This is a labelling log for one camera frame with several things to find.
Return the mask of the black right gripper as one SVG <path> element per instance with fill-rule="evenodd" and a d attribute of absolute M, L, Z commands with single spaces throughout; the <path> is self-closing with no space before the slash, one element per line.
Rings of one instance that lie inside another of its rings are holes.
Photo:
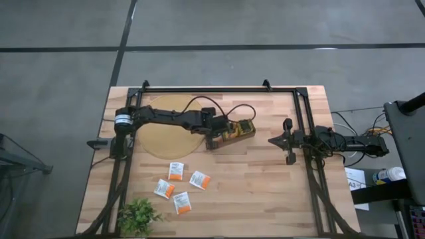
<path fill-rule="evenodd" d="M 303 131 L 292 131 L 292 127 L 292 119 L 286 118 L 283 122 L 283 135 L 279 135 L 268 140 L 268 142 L 272 145 L 275 145 L 288 153 L 286 156 L 287 165 L 293 165 L 296 162 L 296 154 L 293 152 L 293 148 L 302 148 L 304 143 Z"/>

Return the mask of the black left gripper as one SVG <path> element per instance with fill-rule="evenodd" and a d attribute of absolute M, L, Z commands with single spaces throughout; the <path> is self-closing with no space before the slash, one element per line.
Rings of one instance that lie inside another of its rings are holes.
<path fill-rule="evenodd" d="M 210 131 L 205 135 L 205 144 L 207 149 L 218 149 L 226 145 L 226 133 L 230 132 L 230 121 L 226 114 L 217 115 L 216 108 L 201 108 L 202 112 L 207 113 L 207 123 Z"/>

